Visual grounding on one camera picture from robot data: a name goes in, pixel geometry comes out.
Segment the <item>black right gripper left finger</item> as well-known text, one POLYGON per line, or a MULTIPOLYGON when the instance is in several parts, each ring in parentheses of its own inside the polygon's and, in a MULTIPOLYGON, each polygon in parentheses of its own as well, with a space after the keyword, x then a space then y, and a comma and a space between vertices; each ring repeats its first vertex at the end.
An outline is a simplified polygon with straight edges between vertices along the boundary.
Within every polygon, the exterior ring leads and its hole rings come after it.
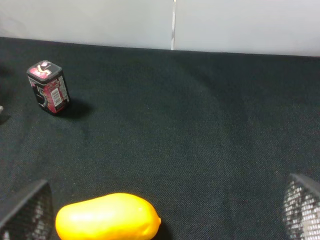
POLYGON ((50 184, 37 180, 0 203, 2 240, 49 240, 54 225, 50 184))

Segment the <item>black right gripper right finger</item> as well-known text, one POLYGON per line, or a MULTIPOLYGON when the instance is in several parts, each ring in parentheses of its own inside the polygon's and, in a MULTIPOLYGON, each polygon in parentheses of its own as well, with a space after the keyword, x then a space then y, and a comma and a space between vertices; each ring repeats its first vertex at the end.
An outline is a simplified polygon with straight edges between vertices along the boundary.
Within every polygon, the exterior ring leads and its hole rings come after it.
POLYGON ((290 174, 284 191, 283 223, 290 240, 320 238, 320 183, 290 174))

